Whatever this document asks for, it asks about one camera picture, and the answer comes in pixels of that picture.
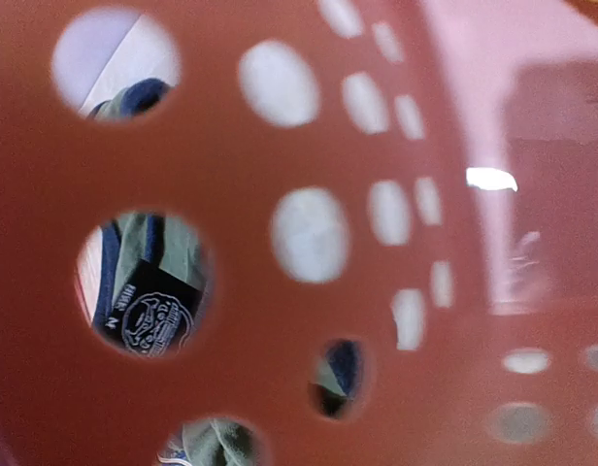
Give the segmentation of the green tank top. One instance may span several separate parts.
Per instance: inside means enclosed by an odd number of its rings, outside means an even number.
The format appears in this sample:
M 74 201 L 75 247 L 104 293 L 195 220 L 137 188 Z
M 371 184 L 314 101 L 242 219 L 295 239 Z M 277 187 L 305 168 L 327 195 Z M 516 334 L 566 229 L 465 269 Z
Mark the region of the green tank top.
M 172 89 L 158 78 L 131 84 L 94 107 L 88 118 L 116 122 L 142 116 Z M 180 217 L 130 211 L 101 227 L 98 297 L 91 325 L 110 344 L 142 357 L 181 350 L 208 305 L 213 281 L 195 229 Z M 316 407 L 339 417 L 360 382 L 357 343 L 335 341 L 309 388 Z M 229 418 L 185 423 L 170 435 L 153 465 L 256 465 L 251 431 Z

